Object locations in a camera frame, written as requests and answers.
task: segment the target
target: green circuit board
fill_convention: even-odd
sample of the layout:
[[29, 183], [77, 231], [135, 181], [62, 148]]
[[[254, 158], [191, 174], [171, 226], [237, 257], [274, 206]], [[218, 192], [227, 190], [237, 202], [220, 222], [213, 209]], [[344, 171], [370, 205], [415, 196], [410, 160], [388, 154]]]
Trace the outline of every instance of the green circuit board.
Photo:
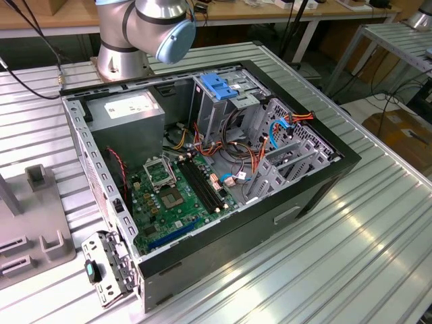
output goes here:
[[[205, 160], [199, 155], [192, 161], [211, 186], [208, 177], [213, 171]], [[175, 187], [165, 186], [159, 192], [153, 190], [145, 170], [128, 176], [133, 195], [132, 217], [138, 228], [134, 243], [142, 254], [168, 244], [187, 232], [227, 215], [238, 207], [232, 195], [224, 188], [224, 195], [220, 193], [216, 195], [226, 204], [225, 208], [220, 209], [218, 213], [209, 213], [180, 171], [177, 161], [172, 161], [170, 165], [177, 180]], [[154, 181], [166, 178], [166, 170], [163, 167], [154, 167], [149, 171]]]

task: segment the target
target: table leg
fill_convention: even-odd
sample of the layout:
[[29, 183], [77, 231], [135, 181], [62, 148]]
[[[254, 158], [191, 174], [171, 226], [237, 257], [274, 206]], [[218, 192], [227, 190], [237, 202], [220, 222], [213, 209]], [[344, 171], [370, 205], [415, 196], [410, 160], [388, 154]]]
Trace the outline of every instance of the table leg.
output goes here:
[[358, 27], [356, 34], [351, 40], [351, 43], [346, 48], [345, 53], [342, 55], [333, 73], [331, 74], [330, 80], [324, 90], [324, 93], [327, 96], [330, 96], [330, 91], [333, 90], [336, 81], [338, 81], [339, 75], [341, 74], [342, 70], [345, 68], [346, 64], [348, 63], [348, 60], [350, 59], [352, 52], [354, 52], [354, 50], [357, 48], [358, 43], [363, 37], [362, 29], [363, 29], [362, 26]]
[[[396, 14], [392, 13], [390, 14], [385, 20], [383, 24], [390, 24], [393, 22], [394, 18], [396, 17]], [[352, 70], [352, 75], [356, 75], [357, 72], [362, 68], [362, 66], [366, 63], [367, 59], [372, 55], [372, 52], [377, 47], [377, 43], [371, 42], [371, 44], [368, 46], [366, 51], [363, 53], [362, 57], [358, 60], [358, 63], [356, 67]]]
[[308, 26], [306, 30], [304, 31], [302, 40], [300, 41], [300, 44], [298, 45], [296, 54], [294, 54], [294, 58], [292, 59], [293, 63], [299, 63], [304, 55], [304, 52], [306, 52], [309, 43], [311, 42], [312, 36], [317, 29], [319, 20], [312, 20], [308, 23]]

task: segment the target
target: sticker label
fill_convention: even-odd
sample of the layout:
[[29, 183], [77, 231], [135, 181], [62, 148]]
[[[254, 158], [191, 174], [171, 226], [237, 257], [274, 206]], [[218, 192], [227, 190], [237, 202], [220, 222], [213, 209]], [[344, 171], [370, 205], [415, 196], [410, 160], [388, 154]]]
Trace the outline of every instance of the sticker label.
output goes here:
[[113, 101], [106, 103], [105, 109], [111, 119], [120, 118], [134, 113], [142, 113], [154, 109], [153, 103], [145, 96], [136, 96], [132, 98]]

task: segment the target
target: motherboard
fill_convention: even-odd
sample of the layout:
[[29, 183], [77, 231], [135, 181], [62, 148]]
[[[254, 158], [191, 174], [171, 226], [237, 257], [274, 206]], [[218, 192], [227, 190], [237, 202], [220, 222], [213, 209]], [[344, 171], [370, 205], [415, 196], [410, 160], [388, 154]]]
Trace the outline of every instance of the motherboard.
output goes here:
[[142, 254], [180, 238], [238, 208], [227, 188], [212, 177], [200, 155], [148, 161], [128, 176], [132, 217], [138, 227], [135, 245]]

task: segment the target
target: ram slot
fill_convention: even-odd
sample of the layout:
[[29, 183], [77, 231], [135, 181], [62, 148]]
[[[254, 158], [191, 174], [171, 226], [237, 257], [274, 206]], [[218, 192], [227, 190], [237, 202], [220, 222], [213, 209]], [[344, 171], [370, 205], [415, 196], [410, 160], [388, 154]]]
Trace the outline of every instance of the ram slot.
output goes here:
[[179, 163], [178, 167], [209, 214], [222, 208], [221, 200], [191, 160]]
[[189, 170], [196, 175], [196, 179], [202, 186], [200, 188], [204, 190], [204, 192], [209, 197], [209, 199], [213, 202], [213, 204], [215, 204], [218, 208], [221, 209], [223, 207], [222, 201], [219, 199], [218, 195], [216, 194], [214, 189], [210, 186], [206, 177], [200, 172], [200, 169], [195, 165], [193, 160], [187, 161], [186, 167], [188, 167]]

